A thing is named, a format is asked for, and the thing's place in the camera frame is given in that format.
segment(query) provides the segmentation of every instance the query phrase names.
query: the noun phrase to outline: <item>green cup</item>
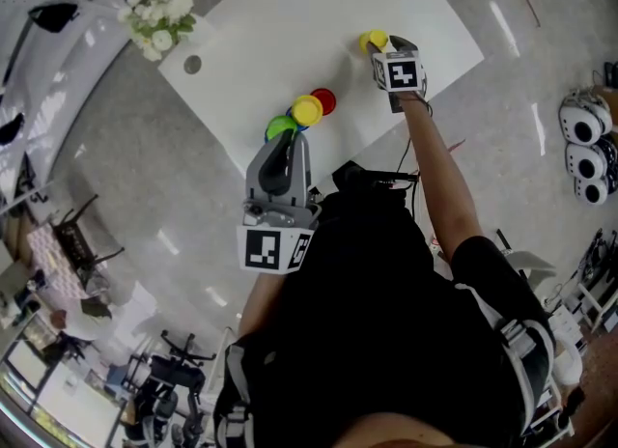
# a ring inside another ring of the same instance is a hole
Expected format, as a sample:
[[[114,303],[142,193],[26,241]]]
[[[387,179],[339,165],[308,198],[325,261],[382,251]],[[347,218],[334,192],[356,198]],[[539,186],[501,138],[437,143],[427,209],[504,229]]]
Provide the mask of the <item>green cup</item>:
[[[288,117],[286,115],[275,117],[270,122],[268,122],[267,132],[265,134],[265,142],[270,141],[273,137],[279,135],[281,132],[288,129],[293,130],[295,133],[298,131],[298,124],[294,121],[292,117]]]

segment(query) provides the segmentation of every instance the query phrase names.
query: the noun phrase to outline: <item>glossy floor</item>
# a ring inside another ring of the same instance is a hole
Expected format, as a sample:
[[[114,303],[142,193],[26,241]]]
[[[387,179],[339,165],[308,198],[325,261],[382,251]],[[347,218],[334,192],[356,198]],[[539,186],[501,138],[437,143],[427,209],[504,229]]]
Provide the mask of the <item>glossy floor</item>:
[[[198,14],[218,1],[196,0]],[[447,144],[465,139],[453,155],[488,235],[501,228],[514,247],[559,268],[542,289],[549,292],[573,272],[597,228],[615,222],[616,198],[600,208],[575,198],[557,108],[570,88],[591,84],[592,69],[616,60],[618,0],[530,0],[540,27],[525,0],[447,1],[485,61],[435,98],[435,121]],[[397,126],[356,161],[392,170],[406,141],[405,126]],[[404,169],[414,166],[410,154]],[[84,226],[99,253],[126,247],[107,268],[117,303],[139,281],[158,308],[153,330],[192,331],[209,349],[236,326],[253,281],[237,264],[242,178],[134,46],[82,109],[54,177],[59,207],[100,195]]]

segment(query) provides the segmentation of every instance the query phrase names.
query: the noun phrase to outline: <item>harness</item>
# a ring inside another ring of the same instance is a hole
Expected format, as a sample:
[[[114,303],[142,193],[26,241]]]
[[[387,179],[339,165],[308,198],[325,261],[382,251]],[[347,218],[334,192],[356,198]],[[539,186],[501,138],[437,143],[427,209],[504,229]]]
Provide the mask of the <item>harness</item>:
[[[474,296],[479,310],[488,324],[498,335],[506,356],[520,386],[524,406],[524,420],[520,434],[532,422],[537,404],[546,389],[549,375],[553,368],[554,346],[548,331],[532,320],[507,321],[493,309],[472,287],[456,284],[455,288],[469,291]],[[234,385],[235,402],[217,401],[214,412],[215,440],[218,448],[254,448],[254,419],[251,412],[249,382],[242,368],[242,361],[247,354],[246,338],[243,337],[226,350],[226,383]],[[274,357],[268,348],[258,350],[259,357],[252,357],[260,364],[266,365]]]

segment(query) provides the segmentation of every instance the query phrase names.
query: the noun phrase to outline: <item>human arm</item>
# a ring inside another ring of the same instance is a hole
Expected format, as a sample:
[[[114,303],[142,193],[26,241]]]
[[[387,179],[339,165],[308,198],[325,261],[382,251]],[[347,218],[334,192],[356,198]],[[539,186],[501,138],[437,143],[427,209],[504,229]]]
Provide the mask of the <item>human arm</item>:
[[[276,303],[286,275],[260,273],[244,304],[239,324],[239,338],[265,327]]]
[[[423,175],[427,211],[446,258],[467,238],[483,235],[470,191],[448,152],[426,105],[415,94],[400,94],[418,167]]]

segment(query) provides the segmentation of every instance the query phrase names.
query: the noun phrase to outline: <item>white table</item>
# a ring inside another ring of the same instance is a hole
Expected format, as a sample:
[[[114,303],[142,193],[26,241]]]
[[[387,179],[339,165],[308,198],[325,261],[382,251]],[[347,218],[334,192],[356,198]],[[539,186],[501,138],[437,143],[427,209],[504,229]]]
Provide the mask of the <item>white table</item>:
[[[329,88],[336,110],[305,132],[317,183],[403,119],[359,50],[370,29],[418,44],[429,98],[483,60],[445,0],[223,0],[159,70],[243,175],[267,122],[297,96]],[[190,55],[202,60],[193,75],[183,69]]]
[[[119,407],[60,362],[39,396],[49,415],[91,446],[106,446]]]

